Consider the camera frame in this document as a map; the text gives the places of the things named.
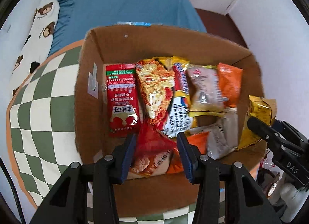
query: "brown floor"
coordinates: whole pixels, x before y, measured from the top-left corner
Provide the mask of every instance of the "brown floor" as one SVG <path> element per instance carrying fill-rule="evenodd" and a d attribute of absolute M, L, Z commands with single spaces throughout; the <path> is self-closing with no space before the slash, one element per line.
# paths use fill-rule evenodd
<path fill-rule="evenodd" d="M 241 36 L 230 16 L 221 15 L 211 11 L 196 9 L 208 33 L 234 41 L 247 48 L 247 45 Z"/>

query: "blue blanket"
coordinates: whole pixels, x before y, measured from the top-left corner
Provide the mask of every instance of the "blue blanket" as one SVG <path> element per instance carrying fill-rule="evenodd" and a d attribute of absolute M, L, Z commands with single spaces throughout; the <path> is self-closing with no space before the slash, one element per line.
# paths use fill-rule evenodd
<path fill-rule="evenodd" d="M 58 0 L 58 23 L 49 55 L 85 38 L 88 30 L 117 22 L 164 24 L 206 32 L 189 0 Z"/>

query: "checkered bedding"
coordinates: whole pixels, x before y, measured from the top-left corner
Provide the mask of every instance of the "checkered bedding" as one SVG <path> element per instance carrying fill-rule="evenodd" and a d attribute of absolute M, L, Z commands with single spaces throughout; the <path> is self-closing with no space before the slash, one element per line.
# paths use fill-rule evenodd
<path fill-rule="evenodd" d="M 43 63 L 11 101 L 9 126 L 12 167 L 33 205 L 39 206 L 49 190 L 74 161 L 81 162 L 75 146 L 74 89 L 81 47 L 67 50 Z M 224 193 L 220 193 L 219 223 L 224 222 Z M 88 192 L 87 219 L 93 224 L 92 194 Z M 120 218 L 122 224 L 191 224 L 195 205 L 162 214 Z"/>

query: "brown cardboard box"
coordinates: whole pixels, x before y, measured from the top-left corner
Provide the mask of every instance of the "brown cardboard box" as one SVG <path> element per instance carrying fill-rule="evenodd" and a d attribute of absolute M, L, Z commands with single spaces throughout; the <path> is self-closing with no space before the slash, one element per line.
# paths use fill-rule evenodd
<path fill-rule="evenodd" d="M 156 56 L 179 56 L 193 64 L 219 62 L 244 70 L 238 104 L 239 136 L 244 124 L 248 95 L 263 96 L 260 68 L 252 53 L 228 40 L 187 29 L 167 26 L 116 25 L 91 30 L 81 50 L 80 70 L 75 87 L 76 144 L 84 164 L 93 163 L 99 150 L 110 154 L 123 139 L 108 137 L 109 119 L 103 103 L 103 64 L 137 62 Z M 88 76 L 97 65 L 98 99 L 87 93 Z M 199 124 L 206 124 L 200 118 Z M 265 142 L 235 151 L 222 159 L 242 162 L 253 169 L 265 154 Z M 120 217 L 162 213 L 196 201 L 198 185 L 191 185 L 183 173 L 126 181 L 114 186 Z"/>

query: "plastic wrapper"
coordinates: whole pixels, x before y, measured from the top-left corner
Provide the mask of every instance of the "plastic wrapper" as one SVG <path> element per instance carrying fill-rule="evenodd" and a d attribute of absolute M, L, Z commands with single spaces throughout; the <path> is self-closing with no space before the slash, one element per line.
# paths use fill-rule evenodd
<path fill-rule="evenodd" d="M 223 120 L 224 136 L 230 148 L 238 146 L 238 114 L 237 108 L 227 108 L 224 110 Z"/>
<path fill-rule="evenodd" d="M 144 122 L 138 134 L 134 162 L 130 167 L 130 172 L 142 177 L 149 177 L 162 164 L 167 163 L 166 169 L 162 172 L 166 173 L 170 154 L 176 146 L 176 142 L 164 136 L 159 130 L 155 130 L 153 125 Z"/>
<path fill-rule="evenodd" d="M 206 154 L 214 160 L 220 159 L 234 151 L 234 148 L 230 148 L 225 139 L 222 119 L 219 119 L 215 124 L 190 130 L 191 134 L 201 132 L 209 132 Z"/>
<path fill-rule="evenodd" d="M 222 96 L 228 98 L 228 101 L 224 101 L 224 105 L 236 107 L 240 95 L 243 70 L 224 63 L 219 63 L 217 70 Z"/>
<path fill-rule="evenodd" d="M 134 64 L 106 66 L 107 107 L 112 137 L 126 137 L 140 128 Z"/>
<path fill-rule="evenodd" d="M 193 134 L 187 137 L 189 144 L 196 145 L 200 150 L 201 154 L 206 153 L 207 139 L 209 132 L 201 132 L 198 134 Z M 180 173 L 183 172 L 183 166 L 181 163 L 179 151 L 177 148 L 173 150 L 173 157 L 170 162 L 170 166 L 167 170 L 167 174 Z"/>
<path fill-rule="evenodd" d="M 218 85 L 217 71 L 199 65 L 189 65 L 188 75 L 197 91 L 192 98 L 189 115 L 191 117 L 201 115 L 224 116 L 223 101 Z"/>
<path fill-rule="evenodd" d="M 188 61 L 176 56 L 139 61 L 136 72 L 149 122 L 169 137 L 196 126 L 188 114 Z"/>
<path fill-rule="evenodd" d="M 249 130 L 247 121 L 250 117 L 257 117 L 267 125 L 271 125 L 276 118 L 277 103 L 275 99 L 264 99 L 249 95 L 250 104 L 245 116 L 244 128 L 237 150 L 257 143 L 261 138 Z"/>

